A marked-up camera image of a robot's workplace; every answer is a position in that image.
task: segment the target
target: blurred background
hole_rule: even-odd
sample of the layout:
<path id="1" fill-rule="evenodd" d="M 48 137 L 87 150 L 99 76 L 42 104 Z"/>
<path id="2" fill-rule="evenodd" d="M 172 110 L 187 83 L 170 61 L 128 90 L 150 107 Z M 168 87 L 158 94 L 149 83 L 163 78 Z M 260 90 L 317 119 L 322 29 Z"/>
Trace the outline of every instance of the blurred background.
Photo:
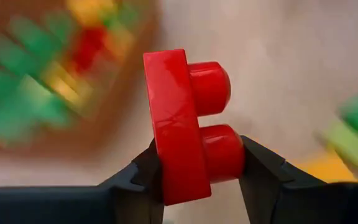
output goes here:
<path id="1" fill-rule="evenodd" d="M 80 31 L 94 27 L 95 21 L 79 16 L 85 6 L 68 2 L 0 0 L 0 35 L 31 52 L 12 18 L 41 24 L 42 15 L 56 9 L 67 10 Z M 0 185 L 96 185 L 142 152 L 153 138 L 143 52 L 183 48 L 190 63 L 219 62 L 231 79 L 231 100 L 223 113 L 200 118 L 200 126 L 227 123 L 290 161 L 324 151 L 316 133 L 335 119 L 339 105 L 358 94 L 358 1 L 122 2 L 134 16 L 128 23 L 126 16 L 118 18 L 125 29 L 103 23 L 112 36 L 103 43 L 126 47 L 98 52 L 92 68 L 84 68 L 90 75 L 78 75 L 93 89 L 104 90 L 94 91 L 89 101 L 98 103 L 91 112 L 73 109 L 77 105 L 66 97 L 71 93 L 30 74 L 71 105 L 64 116 L 70 124 L 37 120 L 42 125 L 29 126 L 32 134 L 25 134 L 25 140 L 0 138 Z M 76 48 L 67 46 L 81 45 L 81 37 L 72 38 L 62 41 L 61 51 L 74 53 L 55 53 L 50 61 L 80 73 L 71 63 Z M 4 60 L 0 57 L 0 68 L 14 73 Z M 110 73 L 114 75 L 92 78 Z M 102 88 L 100 80 L 110 85 Z M 165 218 L 174 223 L 248 223 L 236 181 L 212 188 L 210 198 L 166 208 Z"/>

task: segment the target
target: toy building blocks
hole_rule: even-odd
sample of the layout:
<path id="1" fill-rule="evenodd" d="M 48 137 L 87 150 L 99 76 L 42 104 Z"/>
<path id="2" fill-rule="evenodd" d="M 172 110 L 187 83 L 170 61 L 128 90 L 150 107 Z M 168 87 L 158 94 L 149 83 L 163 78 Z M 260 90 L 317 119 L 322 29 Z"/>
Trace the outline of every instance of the toy building blocks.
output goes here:
<path id="1" fill-rule="evenodd" d="M 164 202 L 209 197 L 210 182 L 236 178 L 244 167 L 241 141 L 229 126 L 198 126 L 198 116 L 226 106 L 227 74 L 216 62 L 188 65 L 184 50 L 147 53 L 144 65 Z"/>
<path id="2" fill-rule="evenodd" d="M 67 7 L 43 16 L 46 29 L 12 17 L 7 31 L 17 43 L 0 35 L 0 145 L 28 139 L 44 123 L 65 126 L 69 110 L 85 116 L 100 97 L 94 88 L 106 88 L 101 84 L 106 77 L 89 72 L 98 55 L 113 45 L 108 47 L 115 58 L 111 63 L 121 64 L 134 43 L 126 26 L 134 26 L 138 17 L 130 4 L 70 0 Z M 120 20 L 119 29 L 105 23 Z M 24 83 L 32 88 L 21 87 Z"/>

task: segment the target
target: red stud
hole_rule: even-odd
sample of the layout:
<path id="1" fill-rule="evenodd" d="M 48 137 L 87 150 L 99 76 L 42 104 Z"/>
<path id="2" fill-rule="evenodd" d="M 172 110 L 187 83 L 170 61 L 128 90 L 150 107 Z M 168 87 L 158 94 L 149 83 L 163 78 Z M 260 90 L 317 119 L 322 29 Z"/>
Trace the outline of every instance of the red stud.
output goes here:
<path id="1" fill-rule="evenodd" d="M 185 51 L 144 54 L 157 152 L 166 205 L 211 195 L 210 182 L 238 178 L 244 149 L 227 125 L 201 128 L 198 116 L 223 111 L 230 81 L 217 62 L 188 65 Z"/>

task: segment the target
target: beige surface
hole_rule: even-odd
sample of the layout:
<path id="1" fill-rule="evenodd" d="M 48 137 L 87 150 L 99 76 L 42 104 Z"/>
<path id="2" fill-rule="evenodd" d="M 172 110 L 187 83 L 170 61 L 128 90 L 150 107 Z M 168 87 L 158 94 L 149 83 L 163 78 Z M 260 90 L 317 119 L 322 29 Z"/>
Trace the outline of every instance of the beige surface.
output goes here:
<path id="1" fill-rule="evenodd" d="M 358 1 L 227 0 L 162 3 L 161 49 L 184 48 L 189 62 L 216 60 L 232 81 L 228 123 L 290 159 L 316 152 L 313 134 L 358 90 Z M 0 185 L 97 184 L 152 138 L 144 81 L 101 158 L 86 164 L 15 161 L 0 165 Z M 247 223 L 236 182 L 213 196 L 168 207 L 175 223 Z"/>

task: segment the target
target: yellow lego brick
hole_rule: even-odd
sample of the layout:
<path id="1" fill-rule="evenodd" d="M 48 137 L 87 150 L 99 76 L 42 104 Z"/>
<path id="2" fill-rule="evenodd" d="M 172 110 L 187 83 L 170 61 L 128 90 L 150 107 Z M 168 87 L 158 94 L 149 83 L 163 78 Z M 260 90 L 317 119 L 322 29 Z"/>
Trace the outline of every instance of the yellow lego brick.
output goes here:
<path id="1" fill-rule="evenodd" d="M 335 153 L 333 146 L 315 158 L 297 164 L 297 168 L 327 183 L 357 182 L 353 173 L 346 167 L 342 159 Z"/>
<path id="2" fill-rule="evenodd" d="M 117 4 L 112 0 L 66 0 L 66 5 L 84 26 L 100 24 L 103 12 L 117 10 Z"/>
<path id="3" fill-rule="evenodd" d="M 84 107 L 92 92 L 92 88 L 86 82 L 72 77 L 57 62 L 52 63 L 42 77 L 45 84 L 65 99 L 76 111 Z"/>

